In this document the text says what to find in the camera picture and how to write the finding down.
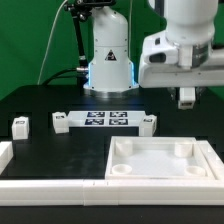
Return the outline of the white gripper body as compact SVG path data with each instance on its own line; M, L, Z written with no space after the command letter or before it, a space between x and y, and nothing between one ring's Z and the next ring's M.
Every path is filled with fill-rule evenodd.
M142 88L224 86L224 56L213 54L197 68L148 64L140 58L138 83Z

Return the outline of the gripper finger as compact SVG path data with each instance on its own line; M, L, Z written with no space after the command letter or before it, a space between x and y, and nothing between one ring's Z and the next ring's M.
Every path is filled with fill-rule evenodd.
M199 99L202 96L203 92L204 92L203 87L196 87L195 88L196 99Z
M172 100L178 100L179 99L179 89L175 87L171 87L169 89L169 93L171 95Z

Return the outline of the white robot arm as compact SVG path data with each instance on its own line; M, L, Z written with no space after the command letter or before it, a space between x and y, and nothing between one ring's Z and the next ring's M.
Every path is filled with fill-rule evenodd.
M183 102L198 87L224 85L224 49L212 47L219 0L148 0L166 28L144 39L139 69L128 57L127 20L110 7L95 6L94 57L84 91L120 97L138 88L178 88Z

